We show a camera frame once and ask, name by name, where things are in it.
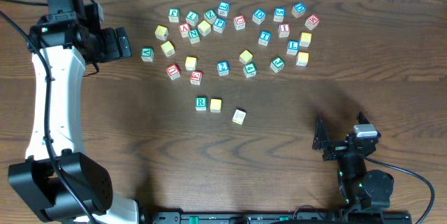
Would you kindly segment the green B letter block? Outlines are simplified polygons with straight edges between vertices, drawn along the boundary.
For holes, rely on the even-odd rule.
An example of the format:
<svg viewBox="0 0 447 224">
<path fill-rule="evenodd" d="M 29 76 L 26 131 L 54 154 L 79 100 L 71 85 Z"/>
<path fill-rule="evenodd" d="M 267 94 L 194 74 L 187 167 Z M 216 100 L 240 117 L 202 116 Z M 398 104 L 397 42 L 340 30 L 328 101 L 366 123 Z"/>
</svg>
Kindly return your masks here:
<svg viewBox="0 0 447 224">
<path fill-rule="evenodd" d="M 246 115 L 247 115 L 247 113 L 245 111 L 236 109 L 236 111 L 233 115 L 233 118 L 232 118 L 232 122 L 242 125 Z"/>
</svg>

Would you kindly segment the green R letter block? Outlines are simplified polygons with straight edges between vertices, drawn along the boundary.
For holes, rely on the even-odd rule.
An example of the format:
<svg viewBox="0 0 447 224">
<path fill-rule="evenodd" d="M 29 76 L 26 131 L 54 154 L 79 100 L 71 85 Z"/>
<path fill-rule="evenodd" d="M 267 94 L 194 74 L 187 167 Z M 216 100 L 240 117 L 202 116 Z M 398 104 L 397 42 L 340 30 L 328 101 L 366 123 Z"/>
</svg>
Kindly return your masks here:
<svg viewBox="0 0 447 224">
<path fill-rule="evenodd" d="M 206 97 L 196 97 L 195 107 L 197 111 L 207 110 L 207 98 Z"/>
</svg>

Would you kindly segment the yellow O letter block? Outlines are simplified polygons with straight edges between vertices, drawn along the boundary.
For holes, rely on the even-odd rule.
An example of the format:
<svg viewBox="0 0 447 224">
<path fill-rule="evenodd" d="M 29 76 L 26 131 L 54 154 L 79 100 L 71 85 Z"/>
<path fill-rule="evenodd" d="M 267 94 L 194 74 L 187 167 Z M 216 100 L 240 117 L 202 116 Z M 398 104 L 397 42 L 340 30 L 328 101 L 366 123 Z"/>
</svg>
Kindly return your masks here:
<svg viewBox="0 0 447 224">
<path fill-rule="evenodd" d="M 218 98 L 212 98 L 210 101 L 210 112 L 217 112 L 219 113 L 221 111 L 222 107 L 222 100 Z"/>
</svg>

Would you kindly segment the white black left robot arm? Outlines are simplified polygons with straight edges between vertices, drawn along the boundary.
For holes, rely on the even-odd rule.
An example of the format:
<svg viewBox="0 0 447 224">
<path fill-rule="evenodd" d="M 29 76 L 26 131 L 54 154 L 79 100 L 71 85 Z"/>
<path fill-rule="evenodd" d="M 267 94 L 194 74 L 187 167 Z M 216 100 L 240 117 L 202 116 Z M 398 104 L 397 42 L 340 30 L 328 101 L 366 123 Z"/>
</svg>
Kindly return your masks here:
<svg viewBox="0 0 447 224">
<path fill-rule="evenodd" d="M 108 171 L 86 154 L 80 93 L 87 65 L 131 56 L 123 28 L 102 12 L 57 10 L 24 33 L 36 74 L 34 126 L 25 160 L 8 181 L 40 221 L 144 223 L 144 211 L 114 192 Z"/>
</svg>

